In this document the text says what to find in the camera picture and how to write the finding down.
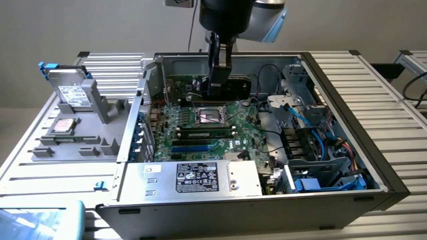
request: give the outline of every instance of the blue dimm slot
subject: blue dimm slot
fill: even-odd
[[[172,153],[194,153],[194,152],[208,152],[210,146],[178,146],[172,147]]]

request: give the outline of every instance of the black dimm slot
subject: black dimm slot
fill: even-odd
[[[215,131],[215,130],[231,130],[232,126],[212,126],[212,127],[183,127],[182,132],[186,131]]]

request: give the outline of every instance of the power supply label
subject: power supply label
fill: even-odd
[[[216,162],[179,163],[176,165],[176,192],[218,192],[219,169]]]

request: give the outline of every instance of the hard drive label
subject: hard drive label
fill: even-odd
[[[59,86],[58,88],[67,100],[67,103],[72,107],[91,106],[88,96],[86,94],[86,91],[83,91],[82,86]]]

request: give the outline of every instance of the side panel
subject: side panel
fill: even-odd
[[[124,240],[342,229],[381,204],[386,193],[222,203],[100,207]]]
[[[373,164],[377,173],[381,176],[387,188],[395,192],[395,195],[382,203],[375,210],[386,210],[394,204],[401,202],[410,195],[409,188],[402,182],[393,166],[387,162],[385,155],[382,154],[378,145],[374,143],[366,129],[363,128],[355,114],[353,113],[349,105],[346,104],[343,97],[341,96],[337,88],[334,87],[325,71],[319,67],[313,55],[308,52],[302,54],[303,60],[307,62],[310,71],[314,74],[315,79],[323,89],[325,96],[338,110],[339,117],[346,124],[350,133],[362,148],[362,151]]]

